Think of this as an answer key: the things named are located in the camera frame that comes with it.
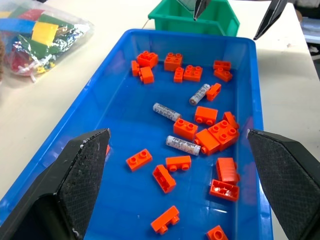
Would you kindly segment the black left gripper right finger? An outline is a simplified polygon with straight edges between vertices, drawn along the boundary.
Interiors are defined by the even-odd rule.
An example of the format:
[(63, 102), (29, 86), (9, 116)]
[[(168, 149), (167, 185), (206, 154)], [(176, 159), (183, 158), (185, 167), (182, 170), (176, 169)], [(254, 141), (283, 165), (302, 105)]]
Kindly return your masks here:
[(320, 238), (320, 163), (298, 141), (249, 129), (263, 192), (290, 240)]

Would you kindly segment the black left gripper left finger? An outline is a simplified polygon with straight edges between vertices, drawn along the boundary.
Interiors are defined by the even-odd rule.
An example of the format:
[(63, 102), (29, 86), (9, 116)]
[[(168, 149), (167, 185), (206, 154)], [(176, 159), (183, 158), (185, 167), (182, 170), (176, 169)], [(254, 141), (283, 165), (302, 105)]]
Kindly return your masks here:
[(0, 227), (2, 240), (82, 240), (99, 194), (110, 129), (71, 139)]

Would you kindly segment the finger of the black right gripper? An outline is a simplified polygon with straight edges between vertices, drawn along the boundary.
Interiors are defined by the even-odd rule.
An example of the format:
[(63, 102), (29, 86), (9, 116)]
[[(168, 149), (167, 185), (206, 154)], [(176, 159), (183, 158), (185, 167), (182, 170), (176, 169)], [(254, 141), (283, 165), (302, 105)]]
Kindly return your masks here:
[(210, 4), (210, 0), (196, 0), (194, 6), (193, 20), (196, 21)]
[(260, 37), (262, 37), (268, 31), (268, 29), (280, 18), (287, 3), (288, 0), (272, 0), (270, 2), (270, 5), (259, 25), (259, 28), (253, 40), (258, 40)]

